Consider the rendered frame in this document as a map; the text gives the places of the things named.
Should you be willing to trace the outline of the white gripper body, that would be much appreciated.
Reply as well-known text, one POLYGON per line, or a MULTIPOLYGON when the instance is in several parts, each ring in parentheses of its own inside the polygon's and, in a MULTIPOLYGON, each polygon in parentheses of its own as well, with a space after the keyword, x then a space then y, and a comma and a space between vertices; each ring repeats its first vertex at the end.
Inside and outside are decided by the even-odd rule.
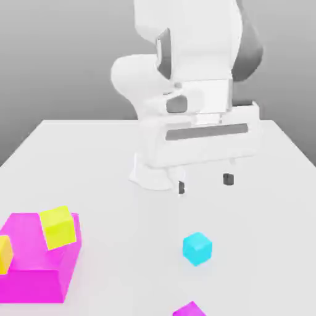
POLYGON ((234 106, 217 122, 206 114, 148 117, 139 129, 139 154, 153 168, 248 157, 260 147, 260 109, 234 106))

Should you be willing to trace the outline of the small cyan cube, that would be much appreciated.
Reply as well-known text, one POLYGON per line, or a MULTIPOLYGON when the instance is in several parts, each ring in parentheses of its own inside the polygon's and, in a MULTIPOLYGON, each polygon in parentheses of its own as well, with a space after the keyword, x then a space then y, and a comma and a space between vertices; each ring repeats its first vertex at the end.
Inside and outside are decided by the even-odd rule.
POLYGON ((195 267, 212 257, 212 241, 203 233, 196 232, 183 240, 183 256, 195 267))

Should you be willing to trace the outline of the small purple cube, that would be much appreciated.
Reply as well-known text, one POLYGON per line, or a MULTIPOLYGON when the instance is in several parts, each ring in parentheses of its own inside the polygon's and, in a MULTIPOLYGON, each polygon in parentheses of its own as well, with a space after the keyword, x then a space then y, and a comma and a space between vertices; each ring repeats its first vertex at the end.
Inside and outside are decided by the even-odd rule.
POLYGON ((194 301, 191 301, 174 311, 172 316, 206 316, 206 314, 194 301))

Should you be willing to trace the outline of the small yellow cube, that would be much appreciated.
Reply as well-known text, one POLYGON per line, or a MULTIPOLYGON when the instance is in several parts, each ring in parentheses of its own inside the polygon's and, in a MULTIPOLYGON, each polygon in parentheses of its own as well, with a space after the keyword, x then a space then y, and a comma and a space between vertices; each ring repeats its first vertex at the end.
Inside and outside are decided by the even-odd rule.
POLYGON ((40 212, 39 219, 48 250, 77 241, 74 219, 67 206, 40 212))

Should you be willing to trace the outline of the small orange cube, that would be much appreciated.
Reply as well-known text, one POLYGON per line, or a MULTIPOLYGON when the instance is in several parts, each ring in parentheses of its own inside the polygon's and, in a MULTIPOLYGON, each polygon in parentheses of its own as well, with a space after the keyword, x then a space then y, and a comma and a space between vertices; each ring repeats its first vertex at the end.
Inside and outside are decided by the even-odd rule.
POLYGON ((0 275, 7 274, 13 256, 14 254, 9 236, 0 235, 0 275))

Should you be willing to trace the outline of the large magenta box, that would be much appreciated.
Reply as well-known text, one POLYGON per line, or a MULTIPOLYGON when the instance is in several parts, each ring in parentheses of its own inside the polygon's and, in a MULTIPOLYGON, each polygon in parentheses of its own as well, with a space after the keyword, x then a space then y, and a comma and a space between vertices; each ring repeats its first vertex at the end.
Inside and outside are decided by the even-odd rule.
POLYGON ((72 214, 77 241, 48 250, 36 213, 13 213, 0 235, 13 248, 8 273, 0 275, 0 303, 63 303, 81 249, 79 216, 72 214))

